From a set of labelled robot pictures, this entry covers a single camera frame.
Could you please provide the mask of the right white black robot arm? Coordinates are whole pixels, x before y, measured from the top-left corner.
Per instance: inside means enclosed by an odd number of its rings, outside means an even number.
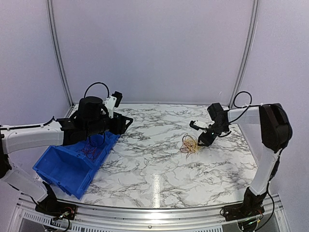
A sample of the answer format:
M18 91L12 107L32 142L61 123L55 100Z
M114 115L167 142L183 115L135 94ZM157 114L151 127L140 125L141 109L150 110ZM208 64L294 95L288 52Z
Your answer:
M262 155L252 182L244 192L243 201L226 206L225 209L237 210L248 217L264 201L269 193L269 184L276 175L283 150L288 146L293 129L286 111L280 103L253 104L252 100L244 106L235 105L233 109L224 110L220 103L213 103L207 108L212 123L191 121L190 127L202 130L197 139L201 147L209 147L217 138L231 133L230 126L258 125L262 144Z

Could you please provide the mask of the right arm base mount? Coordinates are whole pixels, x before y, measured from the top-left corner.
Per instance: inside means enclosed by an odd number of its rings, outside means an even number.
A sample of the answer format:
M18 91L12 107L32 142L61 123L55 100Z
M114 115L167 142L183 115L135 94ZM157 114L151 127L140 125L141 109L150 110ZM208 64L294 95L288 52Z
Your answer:
M222 207L220 215L226 221L233 221L253 217L264 213L263 200L267 192L261 195L254 195L252 191L247 188L244 193L244 198L241 203L230 204Z

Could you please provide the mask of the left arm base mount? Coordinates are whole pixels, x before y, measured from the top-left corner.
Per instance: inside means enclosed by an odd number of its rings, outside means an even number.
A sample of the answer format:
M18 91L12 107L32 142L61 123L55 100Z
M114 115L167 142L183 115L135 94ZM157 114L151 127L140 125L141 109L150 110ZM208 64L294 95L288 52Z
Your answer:
M47 196L42 201L35 201L35 211L47 214L54 217L54 220L58 219L69 219L74 220L77 206L71 203L60 202L52 188L46 182L43 182Z

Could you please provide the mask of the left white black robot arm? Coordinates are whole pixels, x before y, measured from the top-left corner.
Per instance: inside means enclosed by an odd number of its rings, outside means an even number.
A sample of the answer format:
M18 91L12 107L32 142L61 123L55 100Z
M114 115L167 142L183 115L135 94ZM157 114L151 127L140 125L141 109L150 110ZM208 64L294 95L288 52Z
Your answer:
M53 196L50 186L36 181L23 169L9 161L9 154L43 146L74 145L92 135L109 131L122 135L133 119L115 112L122 100L122 93L108 93L105 100L84 95L78 109L66 118L52 118L46 123L0 128L0 179L41 203L51 215L61 211L61 204Z

